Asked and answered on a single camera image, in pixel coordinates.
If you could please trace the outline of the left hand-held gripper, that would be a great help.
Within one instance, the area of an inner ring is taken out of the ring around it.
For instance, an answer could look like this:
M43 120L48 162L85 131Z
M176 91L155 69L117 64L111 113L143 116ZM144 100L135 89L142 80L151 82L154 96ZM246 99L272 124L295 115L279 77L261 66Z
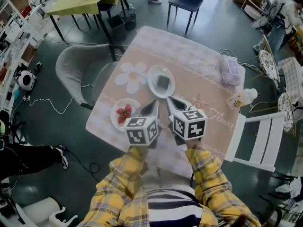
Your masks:
M135 110L135 113L124 123L124 131L131 146L156 148L156 142L162 127L159 125L159 101L152 100L145 106Z

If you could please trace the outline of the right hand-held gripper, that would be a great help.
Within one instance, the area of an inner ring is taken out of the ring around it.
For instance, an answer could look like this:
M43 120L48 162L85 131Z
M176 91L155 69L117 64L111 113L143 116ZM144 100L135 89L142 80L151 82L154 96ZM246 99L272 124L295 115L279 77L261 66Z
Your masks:
M166 106L177 146L204 137L207 116L202 109L196 109L189 101L176 96L167 97Z

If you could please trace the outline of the white bowl with dark item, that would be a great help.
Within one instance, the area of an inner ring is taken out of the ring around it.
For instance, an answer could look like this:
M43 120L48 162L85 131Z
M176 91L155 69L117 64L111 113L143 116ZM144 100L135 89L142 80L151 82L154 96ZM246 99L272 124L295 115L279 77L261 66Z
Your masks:
M162 65L152 66L147 74L151 92L158 98L165 99L175 92L176 84L173 74Z

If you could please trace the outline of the person's left forearm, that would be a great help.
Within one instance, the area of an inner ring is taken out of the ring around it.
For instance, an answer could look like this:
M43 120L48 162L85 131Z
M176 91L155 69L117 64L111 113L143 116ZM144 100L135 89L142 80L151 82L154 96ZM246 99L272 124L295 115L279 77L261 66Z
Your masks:
M96 185L83 227L149 227L147 195L140 173L148 149L130 147L110 162L109 174Z

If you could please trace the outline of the person's right forearm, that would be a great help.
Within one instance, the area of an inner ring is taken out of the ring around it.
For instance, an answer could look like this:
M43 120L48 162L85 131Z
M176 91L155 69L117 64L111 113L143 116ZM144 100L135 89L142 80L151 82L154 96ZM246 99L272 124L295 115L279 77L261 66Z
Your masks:
M185 154L196 181L195 197L203 207L199 227L218 227L224 220L230 227L261 227L257 217L232 193L232 185L221 170L220 160L213 157L198 141L188 143Z

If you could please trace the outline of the white shallow plate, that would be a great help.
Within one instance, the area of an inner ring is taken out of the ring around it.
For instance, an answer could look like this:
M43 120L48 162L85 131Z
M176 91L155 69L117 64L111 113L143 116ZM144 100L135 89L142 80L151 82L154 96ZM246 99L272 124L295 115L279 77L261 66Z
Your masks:
M130 99L130 98L125 98L125 99L121 99L117 103L115 103L114 106L112 107L111 113L110 113L110 119L111 119L111 122L112 122L113 126L121 132L124 132L124 123L122 123L122 124L118 123L118 121L117 121L118 120L118 114L116 113L116 110L118 108L124 108L126 104L129 104L131 106L132 114L140 106L140 104L137 101L135 101L133 99Z

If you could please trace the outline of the pink floral tablecloth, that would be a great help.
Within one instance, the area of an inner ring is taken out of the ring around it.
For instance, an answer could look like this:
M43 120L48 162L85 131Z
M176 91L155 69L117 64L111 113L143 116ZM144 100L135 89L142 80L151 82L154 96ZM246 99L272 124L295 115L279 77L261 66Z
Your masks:
M223 55L181 36L144 26L137 33L116 65L86 123L86 130L117 149L129 149L127 136L110 119L114 105L125 98L144 105L155 98L147 85L153 66L164 66L175 80L174 95L202 109L208 117L203 146L224 160L234 130L238 110L227 106L227 99L242 87L222 83Z

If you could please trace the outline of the purple tissue pack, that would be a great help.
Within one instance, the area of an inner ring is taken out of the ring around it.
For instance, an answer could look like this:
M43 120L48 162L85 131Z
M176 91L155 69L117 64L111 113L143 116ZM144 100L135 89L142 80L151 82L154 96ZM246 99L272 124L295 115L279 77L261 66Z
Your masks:
M235 59L224 55L220 61L220 67L224 84L231 86L239 86L241 84L241 74Z

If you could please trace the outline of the white folding chair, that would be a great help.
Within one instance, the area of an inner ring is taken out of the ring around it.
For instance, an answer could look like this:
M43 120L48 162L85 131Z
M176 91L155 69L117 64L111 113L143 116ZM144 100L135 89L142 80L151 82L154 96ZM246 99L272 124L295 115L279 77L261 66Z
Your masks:
M250 118L239 114L233 136L224 159L229 162L235 161L261 170L275 172L275 162L284 131L285 116L286 112L278 112ZM240 144L244 126L251 122L258 122L259 127L250 159L247 161L236 158L235 155Z

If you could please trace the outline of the black trash bin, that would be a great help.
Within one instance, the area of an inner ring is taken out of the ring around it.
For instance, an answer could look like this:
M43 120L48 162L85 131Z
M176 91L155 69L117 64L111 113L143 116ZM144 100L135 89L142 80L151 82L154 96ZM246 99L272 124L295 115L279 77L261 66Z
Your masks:
M111 36L115 42L126 39L125 23L119 15L109 18L108 24L111 29Z

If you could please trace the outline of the person's striped shirt torso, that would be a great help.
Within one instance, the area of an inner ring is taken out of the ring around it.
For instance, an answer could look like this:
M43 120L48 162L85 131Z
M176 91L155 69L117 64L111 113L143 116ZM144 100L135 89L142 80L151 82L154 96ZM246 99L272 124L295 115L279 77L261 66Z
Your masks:
M147 187L150 227L198 227L203 207L188 185Z

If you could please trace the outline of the checked tablecloth table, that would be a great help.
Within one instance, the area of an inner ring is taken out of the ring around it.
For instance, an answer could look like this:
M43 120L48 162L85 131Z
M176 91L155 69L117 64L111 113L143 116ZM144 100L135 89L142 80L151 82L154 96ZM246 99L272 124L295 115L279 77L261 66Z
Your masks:
M303 107L303 70L295 57L281 60L277 64L278 70L282 70L285 77L285 85L292 104L298 102Z

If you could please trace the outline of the green table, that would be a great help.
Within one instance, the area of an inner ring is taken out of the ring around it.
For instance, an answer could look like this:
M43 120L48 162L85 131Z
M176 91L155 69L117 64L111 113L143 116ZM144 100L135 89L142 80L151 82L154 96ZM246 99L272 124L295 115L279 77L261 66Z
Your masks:
M56 16L73 16L73 15L82 15L82 14L92 14L96 15L109 43L113 43L112 37L101 18L99 13L98 4L103 0L58 0L54 3L46 12L46 15L51 19L58 35L64 41L64 37L60 32L59 27L57 26L54 15ZM127 0L122 0L125 6L128 8L129 4Z

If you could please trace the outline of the black dome backpack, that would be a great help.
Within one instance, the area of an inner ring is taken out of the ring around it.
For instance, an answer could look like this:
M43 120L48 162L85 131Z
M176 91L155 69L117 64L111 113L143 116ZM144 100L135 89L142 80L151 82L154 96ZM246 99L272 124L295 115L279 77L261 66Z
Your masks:
M10 136L10 122L9 122L9 113L6 111L0 111L0 139L4 142L9 143Z

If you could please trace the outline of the white rounded cabinet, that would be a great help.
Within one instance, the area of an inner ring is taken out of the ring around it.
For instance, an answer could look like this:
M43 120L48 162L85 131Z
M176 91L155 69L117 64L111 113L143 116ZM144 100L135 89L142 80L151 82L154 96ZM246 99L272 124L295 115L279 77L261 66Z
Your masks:
M48 197L31 205L20 207L15 204L19 217L23 220L22 227L51 227L49 217L53 212L60 211L60 204Z

